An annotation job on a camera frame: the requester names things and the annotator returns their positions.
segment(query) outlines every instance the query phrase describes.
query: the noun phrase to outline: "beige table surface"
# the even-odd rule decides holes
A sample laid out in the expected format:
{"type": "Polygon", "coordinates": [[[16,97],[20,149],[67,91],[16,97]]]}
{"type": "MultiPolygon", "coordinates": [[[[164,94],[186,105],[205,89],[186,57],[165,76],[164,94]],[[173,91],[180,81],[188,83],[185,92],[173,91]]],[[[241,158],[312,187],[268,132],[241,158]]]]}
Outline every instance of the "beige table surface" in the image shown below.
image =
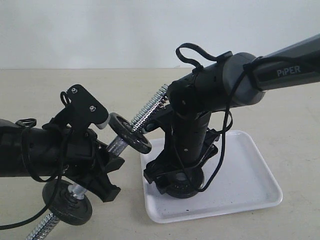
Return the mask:
{"type": "MultiPolygon", "coordinates": [[[[130,120],[162,84],[189,72],[180,68],[2,70],[0,118],[13,122],[37,118],[39,127],[62,109],[60,91],[79,83],[109,112],[130,120]]],[[[121,155],[126,160],[122,168],[109,175],[122,189],[115,201],[102,203],[88,193],[91,220],[77,227],[60,223],[46,239],[319,240],[319,104],[320,84],[315,83],[270,91],[259,104],[232,111],[233,129],[252,136],[282,188],[283,201],[277,207],[169,224],[152,222],[145,210],[140,155],[128,147],[121,155]]],[[[221,125],[222,115],[212,115],[210,126],[220,129],[221,125]]],[[[97,133],[106,143],[115,137],[109,127],[97,133]]],[[[147,135],[149,139],[162,136],[160,130],[147,135]]],[[[40,210],[42,187],[30,178],[1,178],[0,224],[24,220],[40,210]]],[[[36,224],[0,231],[0,239],[24,240],[36,224]]]]}

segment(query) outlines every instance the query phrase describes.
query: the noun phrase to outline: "white plastic tray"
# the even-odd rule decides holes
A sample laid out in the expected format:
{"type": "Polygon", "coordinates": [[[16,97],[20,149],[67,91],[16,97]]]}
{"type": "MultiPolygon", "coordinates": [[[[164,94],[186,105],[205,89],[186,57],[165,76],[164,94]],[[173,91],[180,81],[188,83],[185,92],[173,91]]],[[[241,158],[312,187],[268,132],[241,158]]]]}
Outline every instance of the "white plastic tray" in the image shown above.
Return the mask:
{"type": "MultiPolygon", "coordinates": [[[[150,142],[152,151],[141,155],[142,170],[163,150],[165,140],[160,138],[150,142]]],[[[219,161],[221,142],[218,141],[216,146],[219,153],[203,167],[205,183],[219,161]]],[[[168,194],[161,195],[154,182],[148,184],[144,177],[142,179],[147,214],[161,224],[274,207],[283,198],[254,141],[239,130],[226,134],[224,162],[206,191],[188,199],[177,199],[168,194]]]]}

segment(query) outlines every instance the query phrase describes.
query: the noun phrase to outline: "robotic arm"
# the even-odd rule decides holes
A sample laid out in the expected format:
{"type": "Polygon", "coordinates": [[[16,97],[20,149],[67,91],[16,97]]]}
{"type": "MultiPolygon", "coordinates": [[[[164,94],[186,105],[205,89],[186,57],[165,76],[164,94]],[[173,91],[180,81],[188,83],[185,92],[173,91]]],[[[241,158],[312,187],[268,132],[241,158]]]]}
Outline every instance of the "robotic arm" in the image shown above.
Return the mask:
{"type": "Polygon", "coordinates": [[[222,131],[208,129],[212,113],[224,111],[228,116],[229,108],[257,104],[267,90],[320,82],[320,34],[259,58],[230,51],[214,57],[192,43],[182,44],[176,53],[195,69],[169,85],[170,105],[146,125],[146,132],[162,128],[165,144],[144,170],[144,177],[149,183],[155,182],[161,194],[176,198],[190,198],[208,187],[200,188],[204,182],[202,167],[218,153],[213,142],[220,134],[223,138],[232,125],[222,131]],[[216,63],[203,67],[184,57],[180,48],[193,49],[216,63]]]}

